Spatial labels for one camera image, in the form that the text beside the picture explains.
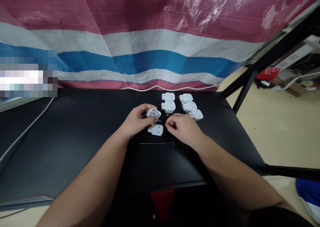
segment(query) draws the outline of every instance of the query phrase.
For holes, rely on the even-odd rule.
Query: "black table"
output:
[[[50,204],[50,198],[57,197],[82,170],[132,108],[145,102],[157,105],[161,103],[158,95],[164,92],[60,89],[0,174],[0,210]],[[197,123],[206,135],[260,175],[267,174],[264,161],[221,92],[175,92],[176,96],[183,93],[191,93],[202,111],[204,118]],[[0,113],[1,122],[5,123],[0,126],[0,154],[50,99]],[[179,99],[175,103],[175,112],[183,113]],[[162,112],[162,123],[166,118]],[[139,144],[164,141],[174,141],[176,145]],[[129,142],[117,191],[150,192],[202,185],[210,180],[197,153],[166,128],[162,136],[153,136],[144,129]]]

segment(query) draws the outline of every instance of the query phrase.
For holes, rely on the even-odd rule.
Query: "floor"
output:
[[[222,83],[219,91],[225,89],[241,73],[240,68]],[[233,106],[240,90],[227,98]],[[320,93],[296,98],[286,91],[272,92],[257,89],[253,84],[238,111],[237,117],[269,165],[320,168]],[[283,176],[266,176],[265,179],[304,218],[314,226],[316,223],[304,209],[295,190],[295,179]],[[20,213],[0,212],[1,227],[34,227],[47,206],[32,208]]]

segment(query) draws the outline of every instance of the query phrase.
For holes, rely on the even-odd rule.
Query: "cardboard box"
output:
[[[279,86],[284,88],[288,83],[291,82],[292,79],[289,79],[283,83],[281,83]],[[299,97],[299,96],[308,96],[313,93],[313,91],[309,91],[308,89],[302,87],[301,85],[297,83],[293,83],[289,88],[286,89],[287,92],[290,94]]]

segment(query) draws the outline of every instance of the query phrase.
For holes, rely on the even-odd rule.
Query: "hand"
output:
[[[120,126],[119,131],[124,134],[125,137],[132,138],[135,134],[149,125],[153,128],[157,119],[155,117],[147,118],[145,115],[150,108],[157,107],[152,104],[144,103],[132,109],[126,120]]]
[[[193,149],[195,149],[205,137],[199,126],[189,115],[174,113],[167,119],[166,127],[168,131],[181,142],[189,145]]]

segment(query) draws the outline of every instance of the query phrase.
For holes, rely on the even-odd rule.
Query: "blue stripe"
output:
[[[10,46],[12,50],[36,51],[39,49]],[[106,57],[86,51],[63,52],[58,54],[58,70],[80,72],[86,70],[109,70],[122,74],[136,74],[149,69],[166,69],[178,74],[207,72],[216,77],[226,78],[245,62],[237,63],[224,58],[186,57],[181,54],[152,50],[130,55]]]
[[[304,201],[320,207],[320,182],[296,179],[296,189]]]

